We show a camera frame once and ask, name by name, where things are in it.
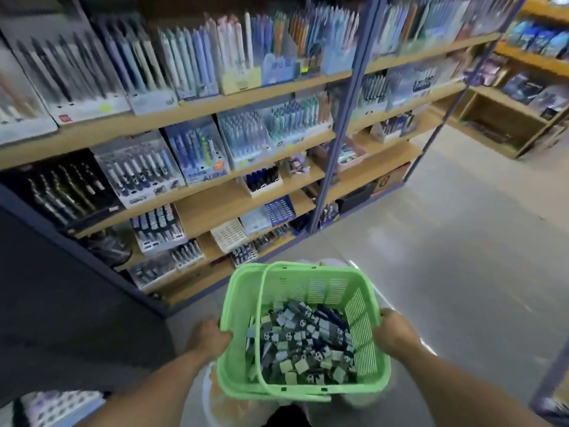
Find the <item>floor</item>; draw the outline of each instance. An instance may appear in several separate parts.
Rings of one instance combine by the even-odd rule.
[[[525,404],[569,334],[569,151],[554,155],[512,162],[444,128],[407,185],[275,260],[359,267],[380,303],[407,316],[439,356]],[[224,295],[221,288],[170,319],[178,349],[195,322],[221,311]],[[379,402],[311,405],[313,425],[431,426],[415,385],[393,364]],[[203,377],[182,425],[206,406]],[[244,418],[261,425],[264,416]]]

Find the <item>green plastic basket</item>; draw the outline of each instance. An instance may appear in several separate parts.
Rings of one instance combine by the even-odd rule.
[[[260,317],[274,301],[296,299],[308,304],[323,303],[345,312],[350,325],[357,383],[345,385],[274,385],[260,374]],[[255,316],[255,363],[257,380],[248,378],[245,357],[249,318]],[[372,325],[379,325],[379,307],[372,283],[351,267],[316,266],[293,262],[271,265],[247,264],[231,276],[221,329],[233,331],[233,340],[218,361],[218,381],[224,392],[242,399],[287,399],[329,401],[336,393],[381,391],[391,375],[389,357],[373,344]]]

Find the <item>metal shelf frame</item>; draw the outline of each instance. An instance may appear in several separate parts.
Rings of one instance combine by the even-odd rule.
[[[516,5],[512,8],[510,13],[508,14],[508,17],[504,21],[504,24],[500,29],[500,33],[503,33],[508,29],[508,26],[510,25],[511,21],[516,17],[516,14],[520,11],[525,1],[526,0],[516,0]],[[321,181],[320,192],[317,195],[317,200],[316,200],[316,208],[314,210],[312,220],[309,223],[308,229],[306,233],[303,233],[300,236],[296,237],[294,241],[286,243],[282,245],[280,248],[272,251],[270,254],[263,256],[260,259],[261,262],[266,262],[267,260],[273,258],[280,252],[285,251],[286,249],[294,246],[295,244],[317,233],[320,230],[318,228],[319,216],[324,208],[325,198],[328,193],[328,189],[330,189],[330,186],[332,185],[332,179],[336,167],[335,162],[338,161],[338,156],[340,154],[341,146],[343,144],[346,129],[348,128],[348,123],[351,119],[352,111],[356,105],[359,89],[361,87],[366,67],[370,59],[373,42],[375,40],[374,38],[377,35],[378,31],[383,26],[383,20],[385,16],[384,12],[386,10],[387,4],[388,0],[367,0],[366,10],[365,10],[366,14],[361,21],[361,35],[359,37],[358,46],[356,48],[356,54],[354,57],[354,62],[352,64],[352,76],[346,80],[346,83],[344,85],[343,98],[341,99],[341,103],[338,110],[338,116],[335,119],[335,124],[333,128],[335,132],[335,139],[332,141],[328,152],[328,163],[325,169],[325,177]],[[445,116],[442,118],[442,121],[437,126],[432,135],[429,137],[429,140],[427,141],[426,145],[423,148],[423,154],[413,162],[413,164],[407,171],[407,174],[405,175],[405,178],[403,179],[402,183],[399,183],[393,188],[389,188],[380,195],[377,195],[376,197],[372,198],[373,201],[371,200],[368,201],[367,203],[361,204],[358,207],[358,209],[365,207],[369,203],[377,200],[379,197],[384,196],[385,194],[388,194],[389,192],[392,192],[395,189],[405,185],[411,174],[415,171],[417,165],[421,161],[424,154],[429,150],[434,140],[437,138],[438,134],[440,133],[441,129],[448,121],[453,110],[456,108],[459,101],[465,95],[466,91],[472,84],[476,73],[478,72],[482,64],[484,64],[486,59],[494,51],[497,42],[498,40],[493,41],[489,45],[489,47],[484,51],[484,54],[481,57],[479,63],[476,65],[476,68],[474,69],[473,73],[466,79],[466,88],[456,96],[451,106],[448,108]],[[81,261],[89,268],[91,268],[93,272],[96,272],[97,274],[103,276],[110,284],[118,287],[119,289],[123,290],[125,293],[129,294],[134,301],[145,305],[147,308],[151,309],[151,311],[153,311],[155,314],[163,318],[172,316],[173,314],[189,306],[193,302],[196,302],[198,299],[206,296],[208,293],[211,293],[217,288],[223,286],[229,280],[229,278],[224,278],[216,282],[215,284],[211,285],[206,290],[203,290],[199,294],[196,294],[174,305],[173,307],[169,307],[165,302],[157,301],[155,299],[147,297],[145,294],[139,291],[134,285],[125,280],[122,276],[113,271],[109,266],[105,265],[102,261],[100,261],[89,251],[83,248],[81,244],[77,243],[75,239],[71,239],[67,236],[60,234],[56,230],[52,222],[50,222],[48,219],[37,213],[32,207],[27,205],[17,195],[12,193],[9,189],[7,189],[5,186],[2,186],[1,184],[0,184],[0,207],[4,208],[6,211],[8,211],[11,215],[17,217],[19,220],[23,221],[34,231],[40,233],[42,236],[49,239],[50,242],[54,244],[54,247],[65,250],[69,254],[70,260]]]

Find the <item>display rack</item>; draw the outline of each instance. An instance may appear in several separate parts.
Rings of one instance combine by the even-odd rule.
[[[547,0],[527,0],[518,17],[566,26],[569,24],[569,7],[556,6]],[[567,60],[559,60],[521,50],[508,45],[504,40],[496,44],[494,52],[500,56],[508,57],[505,67],[510,70],[519,72],[530,68],[549,84],[558,84],[563,81],[566,83],[567,78],[569,78]],[[492,86],[471,87],[471,92],[451,114],[448,124],[503,156],[517,159],[527,152],[549,129],[564,119],[569,113],[569,103],[562,107],[554,117],[546,119],[530,106],[503,93],[499,87],[503,86],[504,83],[504,80],[499,80]],[[437,106],[431,108],[431,111],[433,114],[444,113],[450,102],[451,100],[441,101]],[[468,120],[476,118],[489,123],[492,123],[491,119],[500,120],[495,126],[510,134],[511,140],[501,143],[468,126]]]
[[[240,106],[345,80],[341,84],[341,95],[338,99],[338,110],[335,113],[333,130],[306,136],[302,141],[282,147],[273,155],[264,157],[252,165],[232,170],[227,175],[215,179],[170,190],[152,200],[123,209],[81,230],[72,229],[68,230],[67,233],[56,230],[50,221],[36,212],[6,186],[0,186],[0,205],[42,233],[43,236],[52,240],[58,248],[68,251],[74,260],[87,264],[110,283],[122,288],[139,302],[162,316],[170,316],[224,285],[234,272],[235,266],[231,258],[221,251],[210,233],[217,226],[283,196],[288,196],[290,199],[296,217],[311,213],[309,224],[303,230],[288,233],[259,254],[258,262],[266,262],[318,232],[320,230],[319,217],[325,205],[370,182],[384,179],[385,184],[379,184],[368,200],[347,212],[347,215],[403,186],[437,137],[440,129],[447,121],[452,121],[451,115],[456,110],[460,99],[470,88],[474,75],[484,60],[492,53],[500,36],[507,29],[523,2],[524,0],[515,1],[498,32],[460,39],[451,44],[431,45],[405,55],[380,56],[370,62],[375,36],[383,27],[388,0],[367,0],[364,13],[360,17],[360,35],[351,70],[331,75],[318,74],[284,84],[253,88],[230,95],[219,95],[190,102],[182,101],[173,109],[145,115],[120,114],[63,126],[53,134],[15,142],[0,148],[0,170],[37,162],[48,157],[64,155],[75,150],[105,143],[118,136],[139,134],[147,130],[195,120],[205,115],[218,114]],[[416,98],[407,100],[403,105],[389,111],[376,111],[360,118],[352,116],[366,74],[403,66],[461,49],[482,46],[485,48],[480,62],[475,67],[473,74],[464,80],[453,80],[440,86],[434,86],[426,92],[421,92]],[[501,96],[494,95],[487,90],[475,89],[474,92],[491,100],[500,101],[502,99]],[[433,102],[448,100],[452,96],[455,98],[447,111],[443,112],[438,108],[438,110],[426,110],[417,114],[417,127],[412,133],[387,143],[380,143],[375,141],[367,131],[367,128],[381,121],[410,110],[419,109]],[[423,149],[409,142],[410,139],[433,128],[435,130]],[[365,150],[367,156],[361,163],[336,174],[336,162],[346,135],[352,135],[354,143]],[[289,175],[281,172],[282,183],[254,197],[248,194],[236,180],[240,176],[273,162],[292,157],[326,142],[330,142],[327,162],[310,162],[308,160],[310,171],[306,173]],[[390,173],[397,170],[401,172],[401,168],[403,168],[403,173],[408,167],[409,170],[404,180],[389,181]],[[311,193],[315,196],[314,199],[310,198]],[[160,294],[160,300],[156,297],[148,297],[144,288],[142,290],[137,289],[123,277],[123,274],[119,274],[147,258],[140,252],[135,241],[126,240],[132,246],[132,256],[126,263],[116,266],[114,269],[97,259],[77,241],[113,225],[126,224],[129,219],[166,204],[174,204],[185,236],[188,239],[197,239],[204,257],[189,267],[169,273],[156,284],[152,284],[152,292]],[[253,234],[247,241],[252,241],[268,232],[269,230],[266,230]]]

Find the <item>hand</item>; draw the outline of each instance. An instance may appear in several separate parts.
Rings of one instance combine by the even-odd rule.
[[[188,341],[187,350],[197,352],[205,363],[219,358],[233,337],[231,331],[221,331],[217,323],[218,319],[201,321]]]
[[[398,361],[422,349],[421,338],[407,319],[391,308],[381,309],[381,324],[372,328],[373,342]]]

